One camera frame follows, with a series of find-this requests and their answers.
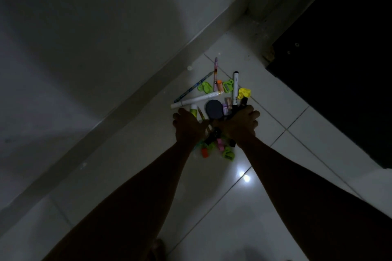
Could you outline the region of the person's left hand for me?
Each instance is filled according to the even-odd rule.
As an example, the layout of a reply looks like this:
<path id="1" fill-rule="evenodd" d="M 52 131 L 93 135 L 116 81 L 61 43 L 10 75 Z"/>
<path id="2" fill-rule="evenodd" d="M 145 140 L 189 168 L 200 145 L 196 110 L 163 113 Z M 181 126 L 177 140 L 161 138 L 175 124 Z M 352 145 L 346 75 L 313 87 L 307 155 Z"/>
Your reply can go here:
<path id="1" fill-rule="evenodd" d="M 191 126 L 174 126 L 176 133 L 176 142 L 182 145 L 195 147 L 201 140 L 205 138 L 206 126 L 196 119 L 196 123 Z"/>

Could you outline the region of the person's right hand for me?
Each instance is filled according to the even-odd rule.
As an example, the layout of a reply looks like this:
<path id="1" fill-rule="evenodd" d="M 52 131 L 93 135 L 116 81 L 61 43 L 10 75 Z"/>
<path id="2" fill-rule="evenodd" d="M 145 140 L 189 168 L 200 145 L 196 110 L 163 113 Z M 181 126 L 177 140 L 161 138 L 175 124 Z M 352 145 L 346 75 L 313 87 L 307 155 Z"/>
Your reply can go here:
<path id="1" fill-rule="evenodd" d="M 234 140 L 242 150 L 255 148 L 262 144 L 255 134 L 258 125 L 237 124 L 234 121 L 234 116 L 229 120 L 214 120 L 212 125 L 218 127 L 224 135 Z"/>

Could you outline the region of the person's right forearm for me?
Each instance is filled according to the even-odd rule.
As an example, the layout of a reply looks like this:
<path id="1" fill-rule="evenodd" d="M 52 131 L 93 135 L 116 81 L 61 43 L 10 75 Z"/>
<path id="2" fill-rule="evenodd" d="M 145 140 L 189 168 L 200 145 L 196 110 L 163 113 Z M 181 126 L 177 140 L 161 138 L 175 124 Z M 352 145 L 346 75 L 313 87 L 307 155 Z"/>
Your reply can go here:
<path id="1" fill-rule="evenodd" d="M 392 261 L 392 218 L 271 149 L 233 136 L 310 261 Z"/>

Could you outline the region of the person's left forearm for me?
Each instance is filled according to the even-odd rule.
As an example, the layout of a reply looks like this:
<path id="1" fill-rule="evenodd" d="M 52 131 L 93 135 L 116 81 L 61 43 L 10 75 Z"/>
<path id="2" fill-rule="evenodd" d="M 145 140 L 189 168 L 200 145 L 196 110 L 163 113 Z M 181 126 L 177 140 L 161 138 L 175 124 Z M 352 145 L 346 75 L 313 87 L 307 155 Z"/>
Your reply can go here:
<path id="1" fill-rule="evenodd" d="M 177 141 L 97 205 L 42 261 L 144 260 L 197 143 Z"/>

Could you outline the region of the wooden pencil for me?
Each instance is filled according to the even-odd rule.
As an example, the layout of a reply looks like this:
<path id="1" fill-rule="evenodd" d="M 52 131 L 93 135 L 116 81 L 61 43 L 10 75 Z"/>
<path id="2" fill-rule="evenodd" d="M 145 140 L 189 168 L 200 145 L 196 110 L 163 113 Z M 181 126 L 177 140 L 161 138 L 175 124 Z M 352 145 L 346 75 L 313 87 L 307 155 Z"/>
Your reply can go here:
<path id="1" fill-rule="evenodd" d="M 205 116 L 204 116 L 204 114 L 203 114 L 203 112 L 202 112 L 202 110 L 201 110 L 201 108 L 200 108 L 199 106 L 197 107 L 197 109 L 198 109 L 198 114 L 199 114 L 199 116 L 201 117 L 200 124 L 203 123 L 203 122 L 205 123 L 205 121 L 207 122 L 207 123 L 205 123 L 205 125 L 208 124 L 208 125 L 206 126 L 206 131 L 207 131 L 207 133 L 210 135 L 210 134 L 212 133 L 211 128 L 210 128 L 210 121 L 208 121 L 208 120 L 205 118 Z"/>

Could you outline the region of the long white marker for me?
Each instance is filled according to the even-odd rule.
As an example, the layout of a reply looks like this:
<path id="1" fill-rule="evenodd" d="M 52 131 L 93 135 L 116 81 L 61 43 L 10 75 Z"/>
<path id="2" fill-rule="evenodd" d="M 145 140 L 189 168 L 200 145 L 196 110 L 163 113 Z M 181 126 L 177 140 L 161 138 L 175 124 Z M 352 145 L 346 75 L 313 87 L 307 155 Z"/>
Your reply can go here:
<path id="1" fill-rule="evenodd" d="M 216 97 L 218 97 L 219 95 L 221 95 L 223 93 L 224 92 L 222 92 L 222 91 L 214 91 L 214 92 L 211 92 L 211 93 L 208 93 L 208 94 L 204 94 L 202 96 L 194 97 L 194 98 L 191 98 L 191 99 L 180 100 L 180 101 L 178 101 L 176 103 L 171 104 L 170 105 L 170 109 L 176 109 L 176 108 L 179 108 L 179 107 L 183 107 L 185 105 L 195 104 L 197 102 L 200 102 L 200 101 L 203 101 L 203 100 L 207 100 L 207 99 L 210 99 L 210 98 L 216 98 Z"/>

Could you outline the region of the white marker with black cap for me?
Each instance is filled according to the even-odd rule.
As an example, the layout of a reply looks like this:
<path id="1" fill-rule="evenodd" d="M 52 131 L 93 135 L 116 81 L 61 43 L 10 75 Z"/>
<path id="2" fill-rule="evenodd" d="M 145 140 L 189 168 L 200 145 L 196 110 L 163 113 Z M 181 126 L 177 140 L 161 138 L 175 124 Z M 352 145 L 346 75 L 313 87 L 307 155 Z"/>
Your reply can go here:
<path id="1" fill-rule="evenodd" d="M 239 79 L 239 72 L 235 71 L 233 73 L 233 93 L 232 93 L 233 107 L 238 106 L 238 79 Z"/>

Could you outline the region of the blue patterned pencil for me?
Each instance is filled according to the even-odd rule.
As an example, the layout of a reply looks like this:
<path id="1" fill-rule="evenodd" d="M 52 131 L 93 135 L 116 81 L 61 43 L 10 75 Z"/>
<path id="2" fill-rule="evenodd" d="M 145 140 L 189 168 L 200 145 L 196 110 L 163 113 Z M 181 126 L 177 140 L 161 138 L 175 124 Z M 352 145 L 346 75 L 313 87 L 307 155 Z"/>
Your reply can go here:
<path id="1" fill-rule="evenodd" d="M 211 71 L 209 72 L 206 76 L 204 76 L 201 80 L 199 80 L 197 83 L 195 83 L 193 86 L 191 86 L 188 90 L 186 90 L 183 94 L 181 94 L 178 98 L 176 98 L 174 100 L 173 103 L 177 103 L 180 100 L 183 99 L 183 97 L 185 97 L 186 95 L 188 95 L 192 90 L 194 90 L 195 88 L 197 88 L 198 86 L 200 86 L 205 80 L 207 80 L 214 72 Z"/>

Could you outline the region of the dark round disc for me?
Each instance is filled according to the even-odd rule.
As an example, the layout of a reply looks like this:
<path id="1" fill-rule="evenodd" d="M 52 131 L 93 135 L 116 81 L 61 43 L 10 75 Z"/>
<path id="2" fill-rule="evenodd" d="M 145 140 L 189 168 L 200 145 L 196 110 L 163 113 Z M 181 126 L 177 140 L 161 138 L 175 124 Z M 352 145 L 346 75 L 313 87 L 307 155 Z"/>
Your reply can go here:
<path id="1" fill-rule="evenodd" d="M 219 100 L 209 100 L 205 104 L 205 112 L 209 120 L 222 120 L 224 118 L 223 104 Z"/>

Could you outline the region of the dark door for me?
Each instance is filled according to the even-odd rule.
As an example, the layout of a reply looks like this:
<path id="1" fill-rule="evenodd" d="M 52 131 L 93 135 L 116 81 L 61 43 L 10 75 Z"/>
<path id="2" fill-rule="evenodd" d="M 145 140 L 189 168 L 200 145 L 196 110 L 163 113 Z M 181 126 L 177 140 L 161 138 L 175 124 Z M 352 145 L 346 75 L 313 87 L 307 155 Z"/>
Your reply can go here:
<path id="1" fill-rule="evenodd" d="M 267 70 L 392 169 L 392 0 L 315 0 Z"/>

